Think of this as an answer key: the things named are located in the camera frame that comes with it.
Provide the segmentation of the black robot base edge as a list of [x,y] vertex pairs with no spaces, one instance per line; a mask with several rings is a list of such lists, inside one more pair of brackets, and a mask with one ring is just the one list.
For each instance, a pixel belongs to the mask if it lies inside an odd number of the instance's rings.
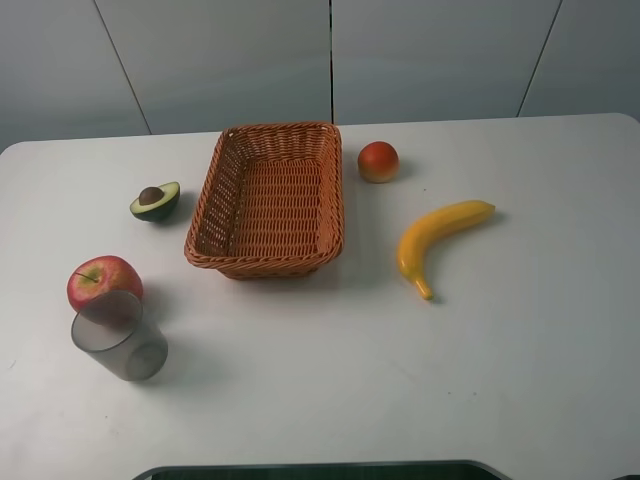
[[337,480],[337,479],[507,479],[470,460],[322,463],[290,465],[165,466],[135,479]]

